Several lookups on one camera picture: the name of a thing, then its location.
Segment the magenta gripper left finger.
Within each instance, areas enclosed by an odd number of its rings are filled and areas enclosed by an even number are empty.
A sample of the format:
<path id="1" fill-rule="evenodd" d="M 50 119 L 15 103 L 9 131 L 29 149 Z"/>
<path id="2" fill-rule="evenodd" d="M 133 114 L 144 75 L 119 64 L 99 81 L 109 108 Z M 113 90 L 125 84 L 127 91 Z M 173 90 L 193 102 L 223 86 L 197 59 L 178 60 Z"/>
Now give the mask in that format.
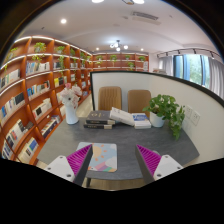
<path id="1" fill-rule="evenodd" d="M 92 145 L 89 144 L 69 156 L 58 156 L 45 170 L 81 186 L 86 176 L 92 155 Z"/>

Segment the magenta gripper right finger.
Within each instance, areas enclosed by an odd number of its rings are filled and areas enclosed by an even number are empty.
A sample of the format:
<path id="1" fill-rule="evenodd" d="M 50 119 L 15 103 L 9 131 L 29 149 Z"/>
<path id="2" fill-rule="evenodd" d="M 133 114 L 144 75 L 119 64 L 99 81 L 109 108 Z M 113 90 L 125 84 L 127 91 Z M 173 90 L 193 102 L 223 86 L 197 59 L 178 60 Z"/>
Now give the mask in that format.
<path id="1" fill-rule="evenodd" d="M 141 145 L 136 146 L 135 154 L 146 184 L 182 169 L 182 166 L 171 156 L 160 156 L 158 153 Z"/>

